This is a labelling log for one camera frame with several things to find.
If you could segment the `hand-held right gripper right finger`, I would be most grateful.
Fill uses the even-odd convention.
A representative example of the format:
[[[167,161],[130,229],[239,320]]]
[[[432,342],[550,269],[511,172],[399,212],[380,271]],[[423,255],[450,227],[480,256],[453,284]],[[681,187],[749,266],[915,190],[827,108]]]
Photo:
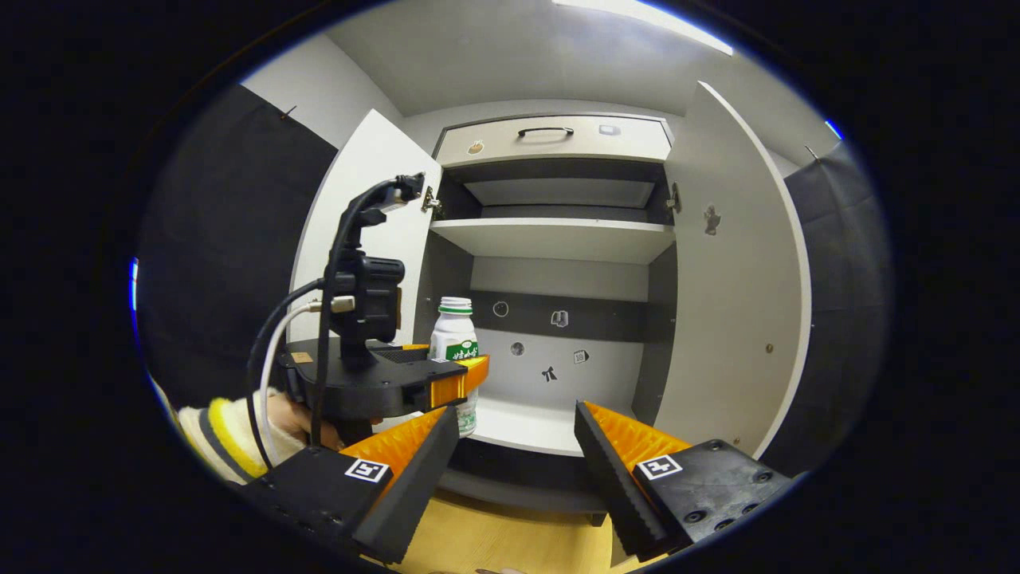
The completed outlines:
[[[573,433],[624,552],[641,562],[702,545],[794,483],[732,443],[687,443],[590,401],[575,404]]]

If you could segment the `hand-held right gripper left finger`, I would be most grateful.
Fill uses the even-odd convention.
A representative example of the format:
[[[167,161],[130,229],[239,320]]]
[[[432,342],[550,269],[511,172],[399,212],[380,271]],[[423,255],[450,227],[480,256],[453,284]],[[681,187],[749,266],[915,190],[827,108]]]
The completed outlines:
[[[440,407],[340,451],[307,447],[239,494],[340,556],[398,564],[458,440],[456,408]]]

